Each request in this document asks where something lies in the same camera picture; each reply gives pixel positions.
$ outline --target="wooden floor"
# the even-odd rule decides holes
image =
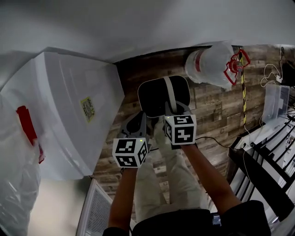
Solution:
[[[188,55],[195,49],[191,47],[153,53],[117,63],[125,99],[108,134],[93,174],[93,177],[112,198],[116,193],[121,176],[120,168],[117,167],[112,157],[112,140],[117,136],[121,123],[133,113],[141,110],[137,98],[139,85],[144,81],[163,76],[181,75],[187,77],[184,64]],[[246,128],[249,130],[259,124],[263,112],[265,88],[260,86],[260,80],[263,77],[264,67],[271,63],[280,70],[280,50],[278,47],[268,45],[244,47],[244,50],[251,59],[251,64],[244,69],[247,98]],[[294,52],[290,51],[287,55],[286,51],[286,56],[294,59]],[[266,74],[268,75],[271,71],[275,72],[275,69],[267,68]],[[238,77],[237,85],[228,92],[210,84],[196,84],[189,79],[188,82],[191,92],[190,109],[197,118],[197,137],[215,137],[224,146],[230,146],[238,135],[245,132],[241,78]],[[229,162],[228,149],[221,147],[212,139],[200,139],[197,144],[208,160],[225,176]],[[165,163],[158,151],[153,151],[151,154],[159,183],[167,202],[169,202],[169,185]],[[186,163],[192,173],[196,175],[187,159]]]

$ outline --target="plastic water jug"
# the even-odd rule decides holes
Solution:
[[[242,53],[247,62],[245,65],[238,59]],[[230,90],[236,84],[236,76],[250,59],[244,50],[234,54],[228,42],[220,42],[208,49],[200,49],[191,53],[185,64],[185,71],[195,83],[210,83]]]

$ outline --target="qr code sticker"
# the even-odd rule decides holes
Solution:
[[[94,107],[92,105],[90,97],[82,100],[81,105],[87,121],[90,122],[93,116],[95,115]]]

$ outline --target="forearm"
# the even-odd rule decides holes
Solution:
[[[112,202],[108,227],[129,232],[137,168],[125,169]]]
[[[226,179],[211,165],[195,145],[182,146],[204,189],[211,197],[219,214],[241,204]]]

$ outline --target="white cube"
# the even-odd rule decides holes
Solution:
[[[196,132],[195,115],[165,116],[165,133],[173,145],[194,144]]]
[[[119,167],[139,168],[148,153],[146,138],[115,138],[112,156]]]

